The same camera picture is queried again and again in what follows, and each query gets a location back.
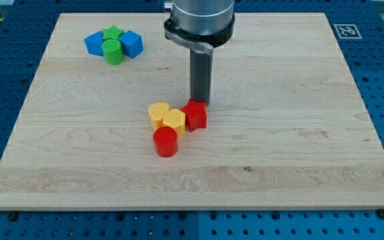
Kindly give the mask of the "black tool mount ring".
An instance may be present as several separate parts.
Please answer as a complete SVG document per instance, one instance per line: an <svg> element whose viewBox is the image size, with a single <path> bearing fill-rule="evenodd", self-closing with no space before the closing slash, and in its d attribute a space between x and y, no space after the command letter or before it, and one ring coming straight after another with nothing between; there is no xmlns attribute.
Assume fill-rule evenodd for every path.
<svg viewBox="0 0 384 240"><path fill-rule="evenodd" d="M165 38L181 47L213 55L214 48L224 45L233 35L235 14L228 26L218 33L210 35L195 35L182 30L170 17L164 22Z"/></svg>

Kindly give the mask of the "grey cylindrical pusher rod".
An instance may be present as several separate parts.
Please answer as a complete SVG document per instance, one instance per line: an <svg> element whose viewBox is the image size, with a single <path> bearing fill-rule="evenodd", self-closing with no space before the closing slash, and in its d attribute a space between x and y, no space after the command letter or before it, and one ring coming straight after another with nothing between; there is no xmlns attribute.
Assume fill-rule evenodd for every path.
<svg viewBox="0 0 384 240"><path fill-rule="evenodd" d="M210 103L212 56L202 51L190 50L190 96L196 102Z"/></svg>

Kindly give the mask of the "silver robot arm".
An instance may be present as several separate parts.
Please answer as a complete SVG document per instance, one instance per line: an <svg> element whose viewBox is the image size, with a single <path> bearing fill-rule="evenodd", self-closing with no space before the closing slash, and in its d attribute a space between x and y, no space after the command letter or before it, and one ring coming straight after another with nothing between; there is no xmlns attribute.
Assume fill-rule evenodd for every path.
<svg viewBox="0 0 384 240"><path fill-rule="evenodd" d="M234 0L171 0L165 38L189 50L190 98L210 104L214 49L233 35Z"/></svg>

